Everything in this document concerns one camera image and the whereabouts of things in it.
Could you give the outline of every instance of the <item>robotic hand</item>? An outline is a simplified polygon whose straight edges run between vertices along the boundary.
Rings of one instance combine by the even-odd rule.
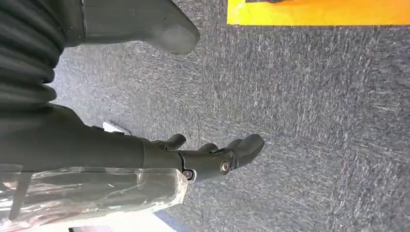
[[[18,218],[21,209],[29,210],[23,202],[31,193],[32,177],[39,173],[67,167],[173,169],[190,181],[201,181],[225,175],[258,156],[264,141],[256,134],[222,149],[206,144],[196,151],[178,150],[186,140],[180,134],[151,142],[108,133],[84,125],[71,109],[49,103],[56,93],[45,84],[53,81],[65,47],[133,40],[186,54],[198,42],[199,32],[171,0],[0,0],[0,166],[19,168],[17,186],[9,184],[15,180],[10,170],[0,175],[0,197],[11,196],[8,220]],[[77,196],[77,188],[89,190],[87,180],[100,183],[100,177],[120,177],[93,172],[85,176],[51,175],[42,178],[39,189],[60,183]],[[50,197],[44,193],[34,202],[42,205]]]

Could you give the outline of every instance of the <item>ribbed black tube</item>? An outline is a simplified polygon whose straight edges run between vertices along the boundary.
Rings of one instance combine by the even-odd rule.
[[[64,49],[58,20],[36,0],[0,0],[0,111],[33,110],[56,98],[44,84]]]

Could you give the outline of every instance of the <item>bolt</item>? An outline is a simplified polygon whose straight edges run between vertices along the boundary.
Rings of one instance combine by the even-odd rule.
[[[229,172],[230,168],[229,162],[226,159],[222,160],[220,163],[220,172],[225,175]]]
[[[183,170],[182,174],[184,175],[185,178],[188,180],[191,180],[193,177],[193,172],[191,170]]]

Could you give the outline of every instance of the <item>yellow mat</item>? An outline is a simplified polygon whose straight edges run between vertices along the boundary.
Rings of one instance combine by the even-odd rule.
[[[228,0],[227,22],[273,26],[410,25],[410,0]]]

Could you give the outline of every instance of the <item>clear plastic wrap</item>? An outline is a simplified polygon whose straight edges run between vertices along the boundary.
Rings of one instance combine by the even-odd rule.
[[[0,168],[2,232],[115,212],[155,212],[182,203],[188,187],[177,169],[67,167],[28,174],[17,165]]]

